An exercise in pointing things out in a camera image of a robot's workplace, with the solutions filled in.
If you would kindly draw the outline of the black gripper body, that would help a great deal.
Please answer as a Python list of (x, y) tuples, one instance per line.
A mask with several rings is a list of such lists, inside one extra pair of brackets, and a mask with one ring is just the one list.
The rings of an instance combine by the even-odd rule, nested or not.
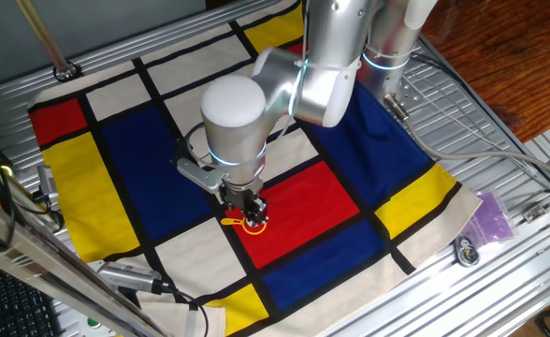
[(232, 184), (224, 182), (220, 188), (220, 196), (229, 209), (252, 209), (264, 207), (264, 200), (260, 197), (263, 182), (256, 178), (246, 184)]

